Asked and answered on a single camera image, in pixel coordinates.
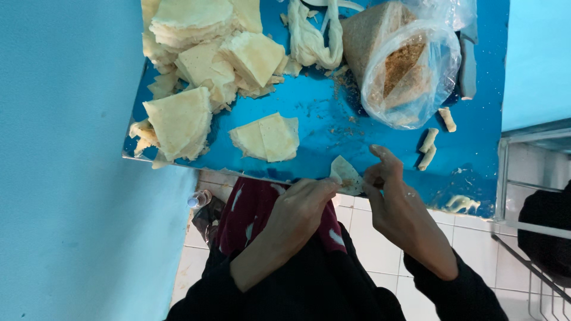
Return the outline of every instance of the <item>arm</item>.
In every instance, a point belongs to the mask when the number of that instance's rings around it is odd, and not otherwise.
[[[370,151],[381,160],[363,179],[373,227],[405,252],[406,268],[439,317],[507,320],[492,290],[452,250],[419,193],[404,183],[403,163],[385,147],[371,145]]]
[[[496,295],[458,253],[458,276],[443,281],[410,255],[404,255],[404,266],[415,277],[415,286],[436,306],[441,320],[508,320]]]
[[[245,293],[307,243],[319,227],[325,204],[338,188],[329,179],[302,179],[290,187],[277,199],[264,230],[242,253],[230,256],[196,282],[171,308],[167,321],[234,317],[244,305]]]

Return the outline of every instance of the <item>metal rack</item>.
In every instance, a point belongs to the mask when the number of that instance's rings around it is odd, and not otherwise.
[[[571,231],[546,227],[505,219],[506,194],[508,185],[516,185],[536,190],[560,192],[560,189],[539,186],[508,179],[509,146],[514,143],[526,143],[548,150],[556,150],[571,155],[571,118],[541,124],[526,129],[503,133],[498,146],[499,169],[496,193],[496,213],[491,223],[571,239]]]
[[[563,320],[563,319],[559,319],[556,315],[555,315],[555,310],[554,310],[554,300],[555,300],[555,293],[559,294],[561,296],[561,298],[564,300],[563,301],[563,305],[562,305],[562,315],[563,317],[565,317],[565,319],[567,319],[567,321],[571,321],[571,319],[569,319],[569,317],[571,316],[571,312],[569,311],[570,315],[567,316],[566,312],[565,312],[565,302],[571,304],[571,296],[569,296],[566,292],[565,292],[565,288],[559,288],[559,286],[557,286],[555,283],[553,283],[552,280],[550,280],[543,272],[541,272],[537,267],[535,267],[531,261],[524,259],[521,255],[519,255],[517,252],[514,251],[514,249],[512,249],[509,245],[507,245],[506,243],[504,243],[504,241],[502,241],[500,239],[500,237],[495,234],[492,233],[492,239],[495,240],[496,242],[498,242],[501,246],[503,246],[503,248],[505,248],[507,250],[508,253],[510,253],[513,257],[515,257],[518,261],[520,261],[521,264],[523,264],[526,268],[529,269],[529,289],[528,289],[528,313],[529,316],[531,316],[534,320],[537,321],[543,321],[543,320],[549,320],[548,317],[543,313],[543,284],[545,283],[547,286],[549,286],[551,288],[551,315],[555,318],[555,320],[559,321],[559,320]],[[539,312],[540,315],[543,317],[543,319],[537,319],[533,314],[532,314],[532,274],[535,274],[535,276],[537,276],[541,283],[540,283],[540,292],[539,292]]]

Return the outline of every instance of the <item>finger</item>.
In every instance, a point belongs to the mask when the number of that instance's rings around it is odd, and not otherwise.
[[[301,191],[305,186],[308,186],[313,182],[316,182],[316,180],[309,178],[302,178],[301,180],[299,180],[299,182],[293,184],[290,188],[288,188],[288,190],[285,193],[287,193],[288,195],[295,194]]]
[[[363,182],[363,191],[369,197],[371,210],[378,211],[380,215],[384,215],[386,213],[385,198],[379,189],[367,182]]]
[[[403,177],[403,163],[388,148],[370,145],[369,151],[381,160],[381,177],[385,180],[390,176]]]
[[[322,179],[307,185],[303,192],[307,193],[308,200],[324,205],[335,197],[340,187],[341,185],[332,179]]]
[[[405,186],[401,176],[395,176],[387,171],[383,163],[375,164],[365,170],[363,182],[366,182],[378,190],[386,191],[388,184],[391,185],[391,197],[402,198],[405,195]]]
[[[379,190],[383,189],[385,180],[382,177],[381,172],[384,171],[383,165],[381,163],[375,164],[373,166],[369,166],[365,173],[363,174],[363,180],[375,187]]]

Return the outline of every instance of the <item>blue table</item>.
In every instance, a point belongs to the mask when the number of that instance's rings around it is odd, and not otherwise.
[[[365,0],[356,2],[363,6],[368,4]],[[372,1],[371,5],[380,2]],[[287,13],[287,1],[261,1],[260,11],[264,34],[272,34],[274,41],[284,45],[288,53],[289,32],[279,18],[280,13]],[[424,172],[415,167],[423,156],[418,147],[427,128],[442,128],[436,117],[422,129],[391,129],[372,120],[354,93],[336,86],[332,79],[323,75],[323,70],[316,70],[314,66],[302,69],[297,78],[285,76],[285,83],[276,85],[276,92],[268,96],[238,98],[231,112],[222,111],[213,117],[208,135],[210,151],[193,162],[182,159],[175,162],[193,168],[290,182],[303,177],[328,177],[331,162],[338,155],[362,174],[368,166],[378,162],[368,152],[368,145],[374,143],[387,146],[403,161],[405,181],[421,194],[428,207],[443,208],[452,195],[461,194],[481,202],[480,208],[475,213],[472,209],[470,214],[492,217],[496,204],[508,12],[508,0],[478,3],[480,43],[475,46],[478,91],[474,100],[458,101],[451,108],[458,130],[455,133],[441,130],[436,138],[438,152]],[[354,13],[340,9],[340,14],[346,16]],[[321,22],[323,12],[317,18]],[[152,99],[146,86],[153,83],[156,75],[157,71],[147,60],[131,122],[147,118],[142,102]],[[286,118],[299,119],[297,157],[279,163],[242,158],[242,151],[232,145],[228,131],[277,111]],[[350,122],[350,117],[355,117],[356,122]],[[123,156],[132,158],[135,146],[136,139],[126,137]],[[155,155],[156,148],[147,148],[142,159],[152,160]],[[462,173],[457,173],[458,168],[463,170]]]

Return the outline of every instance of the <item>plastic bag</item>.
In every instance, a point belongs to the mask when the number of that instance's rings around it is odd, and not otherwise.
[[[387,58],[422,45],[416,64],[385,95]],[[361,104],[371,117],[394,129],[420,128],[454,90],[460,57],[458,38],[446,25],[419,19],[402,26],[370,57]]]
[[[344,55],[365,111],[394,129],[422,127],[456,83],[460,44],[454,31],[442,21],[418,19],[398,1],[341,24]]]
[[[476,22],[476,0],[402,0],[418,19],[444,22],[458,31]]]

